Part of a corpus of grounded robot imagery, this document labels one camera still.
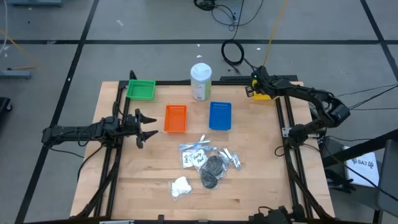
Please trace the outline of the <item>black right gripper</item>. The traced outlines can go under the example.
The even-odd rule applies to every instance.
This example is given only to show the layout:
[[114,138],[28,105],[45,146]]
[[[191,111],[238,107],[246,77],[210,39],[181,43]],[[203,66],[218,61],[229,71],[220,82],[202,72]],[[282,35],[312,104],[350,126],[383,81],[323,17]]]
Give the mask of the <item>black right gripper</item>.
[[247,97],[254,96],[255,93],[268,95],[270,98],[277,98],[277,90],[271,85],[272,77],[268,74],[264,66],[260,66],[251,73],[251,84],[245,86]]

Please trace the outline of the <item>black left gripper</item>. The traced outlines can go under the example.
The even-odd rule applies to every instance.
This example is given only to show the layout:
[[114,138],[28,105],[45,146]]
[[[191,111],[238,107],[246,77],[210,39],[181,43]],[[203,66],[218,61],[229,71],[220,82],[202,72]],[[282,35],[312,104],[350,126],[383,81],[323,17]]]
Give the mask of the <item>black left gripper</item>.
[[134,114],[129,114],[123,124],[123,136],[136,136],[136,145],[139,149],[143,148],[144,141],[148,140],[150,137],[158,133],[155,131],[142,131],[141,123],[148,124],[154,123],[157,120],[155,118],[149,118],[141,114],[140,109],[135,109]]

